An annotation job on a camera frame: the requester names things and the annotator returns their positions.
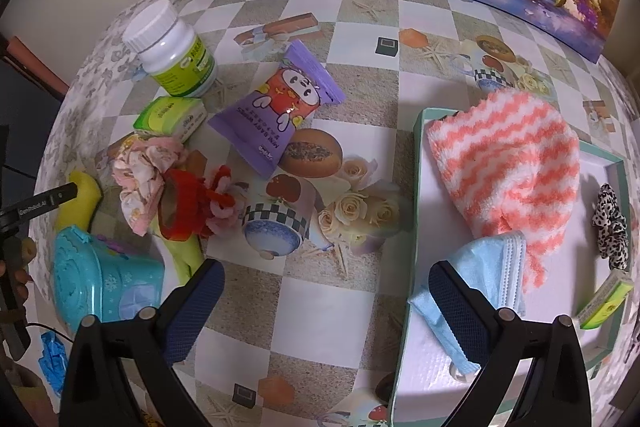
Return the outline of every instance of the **human hand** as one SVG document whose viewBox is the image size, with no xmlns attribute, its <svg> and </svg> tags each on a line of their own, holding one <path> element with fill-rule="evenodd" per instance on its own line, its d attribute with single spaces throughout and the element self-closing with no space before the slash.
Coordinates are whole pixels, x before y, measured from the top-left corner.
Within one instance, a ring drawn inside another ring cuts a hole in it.
<svg viewBox="0 0 640 427">
<path fill-rule="evenodd" d="M 34 259 L 34 257 L 36 257 L 36 244 L 30 237 L 22 240 L 21 255 L 22 266 L 27 266 Z M 6 264 L 4 263 L 4 261 L 0 261 L 0 277 L 4 275 L 5 271 Z M 20 268 L 19 270 L 15 271 L 14 279 L 18 283 L 15 289 L 16 293 L 26 301 L 29 298 L 29 291 L 26 284 L 31 280 L 31 277 L 25 269 Z"/>
</svg>

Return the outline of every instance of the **purple snack package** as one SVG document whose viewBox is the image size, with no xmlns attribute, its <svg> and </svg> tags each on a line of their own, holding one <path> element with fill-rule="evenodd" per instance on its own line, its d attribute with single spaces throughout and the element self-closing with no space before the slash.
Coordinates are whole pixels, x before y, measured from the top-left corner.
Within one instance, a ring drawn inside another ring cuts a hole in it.
<svg viewBox="0 0 640 427">
<path fill-rule="evenodd" d="M 293 41 L 269 80 L 208 123 L 268 179 L 302 121 L 322 104 L 337 105 L 345 99 L 306 46 Z"/>
</svg>

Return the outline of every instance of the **striped towel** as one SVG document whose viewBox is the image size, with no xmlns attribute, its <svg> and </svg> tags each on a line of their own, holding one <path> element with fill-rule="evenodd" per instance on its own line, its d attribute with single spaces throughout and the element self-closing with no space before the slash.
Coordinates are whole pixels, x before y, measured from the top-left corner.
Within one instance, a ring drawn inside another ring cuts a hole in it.
<svg viewBox="0 0 640 427">
<path fill-rule="evenodd" d="M 474 237 L 522 230 L 524 287 L 545 282 L 543 256 L 556 250 L 578 191 L 578 137 L 548 103 L 511 89 L 434 122 L 431 151 Z"/>
</svg>

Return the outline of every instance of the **teal container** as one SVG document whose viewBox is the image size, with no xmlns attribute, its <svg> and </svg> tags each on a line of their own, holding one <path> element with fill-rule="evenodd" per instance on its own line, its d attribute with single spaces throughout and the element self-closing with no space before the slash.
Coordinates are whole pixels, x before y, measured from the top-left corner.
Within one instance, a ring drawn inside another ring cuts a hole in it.
<svg viewBox="0 0 640 427">
<path fill-rule="evenodd" d="M 164 266 L 159 261 L 113 251 L 76 225 L 60 231 L 55 248 L 54 299 L 71 331 L 85 315 L 113 322 L 160 305 Z"/>
</svg>

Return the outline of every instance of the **white plastic bottle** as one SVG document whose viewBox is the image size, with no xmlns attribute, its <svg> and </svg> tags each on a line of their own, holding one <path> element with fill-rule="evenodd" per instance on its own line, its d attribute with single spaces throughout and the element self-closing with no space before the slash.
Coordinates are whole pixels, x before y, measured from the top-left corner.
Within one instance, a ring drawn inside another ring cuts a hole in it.
<svg viewBox="0 0 640 427">
<path fill-rule="evenodd" d="M 133 17 L 122 40 L 171 96 L 201 96 L 216 79 L 213 55 L 168 0 L 156 1 Z"/>
</svg>

